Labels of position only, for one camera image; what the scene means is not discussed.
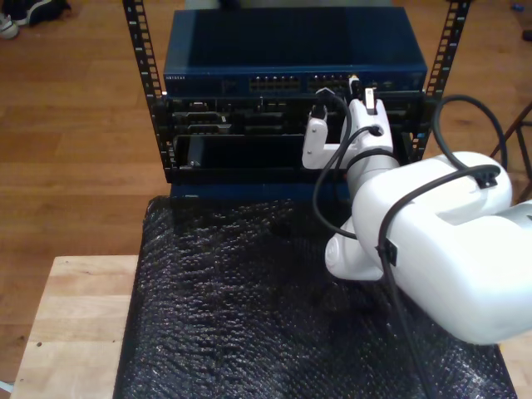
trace white sneaker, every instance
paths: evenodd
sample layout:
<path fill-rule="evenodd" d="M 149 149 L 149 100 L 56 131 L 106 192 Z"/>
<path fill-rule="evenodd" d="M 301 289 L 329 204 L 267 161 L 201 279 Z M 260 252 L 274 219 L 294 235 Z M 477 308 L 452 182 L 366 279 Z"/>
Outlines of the white sneaker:
<path fill-rule="evenodd" d="M 18 34 L 18 26 L 13 23 L 8 15 L 0 12 L 0 37 L 2 39 L 13 39 Z"/>

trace shoe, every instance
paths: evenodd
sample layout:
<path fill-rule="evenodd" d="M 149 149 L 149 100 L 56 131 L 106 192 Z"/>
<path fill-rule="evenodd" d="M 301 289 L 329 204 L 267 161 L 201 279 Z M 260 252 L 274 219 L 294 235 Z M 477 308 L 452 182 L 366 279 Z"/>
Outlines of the shoe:
<path fill-rule="evenodd" d="M 71 10 L 67 0 L 25 0 L 27 23 L 30 27 L 43 21 L 58 19 L 65 10 Z"/>
<path fill-rule="evenodd" d="M 2 12 L 11 15 L 18 26 L 53 21 L 65 10 L 71 10 L 67 0 L 4 0 L 2 5 Z"/>
<path fill-rule="evenodd" d="M 11 18 L 0 12 L 0 37 L 2 39 L 13 39 L 18 34 L 18 26 Z"/>
<path fill-rule="evenodd" d="M 4 0 L 2 12 L 15 22 L 19 27 L 27 24 L 27 12 L 24 7 L 24 1 L 21 0 Z"/>

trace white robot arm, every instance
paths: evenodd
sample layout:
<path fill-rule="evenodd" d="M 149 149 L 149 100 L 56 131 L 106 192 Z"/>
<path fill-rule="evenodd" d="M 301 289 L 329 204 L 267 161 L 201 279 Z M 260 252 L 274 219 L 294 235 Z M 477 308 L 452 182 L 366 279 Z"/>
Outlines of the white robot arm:
<path fill-rule="evenodd" d="M 444 155 L 399 167 L 386 154 L 392 138 L 382 102 L 376 101 L 377 113 L 368 112 L 364 102 L 353 100 L 349 106 L 350 134 L 375 125 L 382 135 L 361 135 L 342 161 L 342 167 L 349 165 L 352 197 L 352 217 L 342 229 L 356 232 L 358 240 L 335 234 L 325 255 L 330 273 L 351 280 L 382 276 L 378 238 L 390 208 L 413 190 L 456 172 Z M 305 145 L 313 139 L 313 121 L 309 126 Z M 319 157 L 313 148 L 307 155 Z M 384 152 L 361 156 L 376 148 Z M 467 166 L 499 165 L 481 154 L 455 156 Z M 510 207 L 510 178 L 502 168 L 488 185 L 482 189 L 466 176 L 419 195 L 397 212 L 386 235 L 393 277 L 402 291 L 449 333 L 477 344 L 532 328 L 532 201 Z"/>

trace black bubble wrap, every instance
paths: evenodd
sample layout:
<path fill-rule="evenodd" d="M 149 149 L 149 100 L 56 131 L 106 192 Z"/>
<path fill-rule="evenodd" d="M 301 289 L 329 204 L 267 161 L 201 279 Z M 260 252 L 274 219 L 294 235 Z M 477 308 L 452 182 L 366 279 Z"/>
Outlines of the black bubble wrap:
<path fill-rule="evenodd" d="M 114 398 L 424 397 L 386 286 L 332 277 L 329 238 L 308 204 L 154 199 Z M 404 302 L 439 397 L 516 397 L 497 347 Z"/>

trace cable clip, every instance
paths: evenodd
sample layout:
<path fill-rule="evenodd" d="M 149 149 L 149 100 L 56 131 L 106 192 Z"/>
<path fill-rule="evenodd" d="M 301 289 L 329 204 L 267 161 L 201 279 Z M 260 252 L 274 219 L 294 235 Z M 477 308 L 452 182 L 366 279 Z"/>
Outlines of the cable clip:
<path fill-rule="evenodd" d="M 496 176 L 499 173 L 477 173 L 473 177 L 481 190 L 497 185 Z"/>
<path fill-rule="evenodd" d="M 393 244 L 392 241 L 386 239 L 385 243 L 382 246 L 378 245 L 377 247 L 375 247 L 375 249 L 377 250 L 377 253 L 379 254 L 379 257 L 381 259 L 386 258 L 392 266 L 396 265 L 397 247 Z"/>
<path fill-rule="evenodd" d="M 377 100 L 375 99 L 375 91 L 371 87 L 368 87 L 364 90 L 364 105 L 366 106 L 366 112 L 368 115 L 377 114 L 376 104 Z"/>

